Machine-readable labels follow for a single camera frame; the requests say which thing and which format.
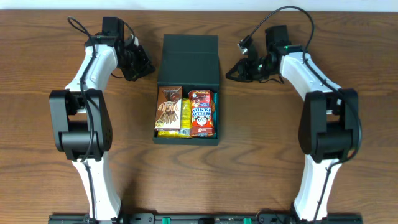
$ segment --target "table surface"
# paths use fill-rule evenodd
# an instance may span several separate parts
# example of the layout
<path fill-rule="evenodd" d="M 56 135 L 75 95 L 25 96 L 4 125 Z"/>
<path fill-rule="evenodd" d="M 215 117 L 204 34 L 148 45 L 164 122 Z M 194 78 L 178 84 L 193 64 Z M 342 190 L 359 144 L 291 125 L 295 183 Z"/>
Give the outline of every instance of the table surface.
<path fill-rule="evenodd" d="M 242 57 L 236 44 L 267 12 L 0 11 L 0 221 L 45 223 L 52 213 L 88 213 L 80 177 L 56 150 L 49 93 L 75 76 L 86 37 L 103 16 L 135 30 L 160 67 L 163 34 L 213 34 L 221 67 L 220 145 L 152 142 L 157 71 L 136 82 L 110 78 L 105 100 L 113 126 L 110 166 L 127 212 L 256 213 L 288 210 L 301 183 L 298 142 L 303 101 L 287 82 L 239 83 L 225 73 Z M 328 211 L 361 213 L 365 223 L 398 219 L 398 14 L 313 12 L 310 53 L 343 88 L 359 93 L 362 148 L 336 176 Z M 254 35 L 265 54 L 264 29 L 287 24 L 306 43 L 310 24 L 281 12 Z"/>

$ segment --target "red snack box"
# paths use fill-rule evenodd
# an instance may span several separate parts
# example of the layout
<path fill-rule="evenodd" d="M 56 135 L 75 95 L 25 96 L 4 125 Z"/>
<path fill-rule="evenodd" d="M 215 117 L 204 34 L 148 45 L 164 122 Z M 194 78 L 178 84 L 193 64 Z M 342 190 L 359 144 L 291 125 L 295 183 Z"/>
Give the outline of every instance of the red snack box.
<path fill-rule="evenodd" d="M 191 136 L 210 137 L 215 134 L 211 104 L 213 93 L 210 90 L 192 90 L 189 93 L 192 111 Z"/>

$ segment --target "box lid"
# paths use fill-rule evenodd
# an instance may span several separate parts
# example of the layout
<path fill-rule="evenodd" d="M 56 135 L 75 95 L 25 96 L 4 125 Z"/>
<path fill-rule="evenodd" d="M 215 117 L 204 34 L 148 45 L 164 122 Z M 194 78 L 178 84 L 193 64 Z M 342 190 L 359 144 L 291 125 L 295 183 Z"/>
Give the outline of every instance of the box lid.
<path fill-rule="evenodd" d="M 218 91 L 217 35 L 164 34 L 159 86 L 209 86 Z"/>

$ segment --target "food package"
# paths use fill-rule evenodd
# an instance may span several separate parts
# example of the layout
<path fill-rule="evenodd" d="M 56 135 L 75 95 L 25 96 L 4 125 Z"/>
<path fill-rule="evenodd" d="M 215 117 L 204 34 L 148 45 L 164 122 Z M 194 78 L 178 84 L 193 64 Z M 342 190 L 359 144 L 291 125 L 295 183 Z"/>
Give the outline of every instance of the food package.
<path fill-rule="evenodd" d="M 213 93 L 210 90 L 192 90 L 189 93 L 192 111 L 192 137 L 210 137 L 215 134 L 212 119 Z"/>
<path fill-rule="evenodd" d="M 188 98 L 182 99 L 180 131 L 159 131 L 159 138 L 190 138 L 191 132 L 191 104 Z"/>
<path fill-rule="evenodd" d="M 179 131 L 182 87 L 160 86 L 155 119 L 156 131 Z"/>

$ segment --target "box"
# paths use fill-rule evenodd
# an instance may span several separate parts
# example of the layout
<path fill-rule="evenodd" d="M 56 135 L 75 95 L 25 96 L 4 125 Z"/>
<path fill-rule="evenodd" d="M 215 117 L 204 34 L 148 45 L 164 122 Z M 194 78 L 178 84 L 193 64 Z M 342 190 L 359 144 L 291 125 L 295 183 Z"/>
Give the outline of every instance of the box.
<path fill-rule="evenodd" d="M 217 136 L 216 138 L 192 139 L 158 138 L 157 132 L 154 130 L 153 141 L 155 144 L 218 145 L 220 137 L 220 68 L 217 35 L 165 34 L 157 86 L 158 90 L 159 86 L 182 86 L 183 97 L 188 97 L 191 90 L 211 90 L 213 93 L 217 93 L 217 124 L 215 127 Z"/>

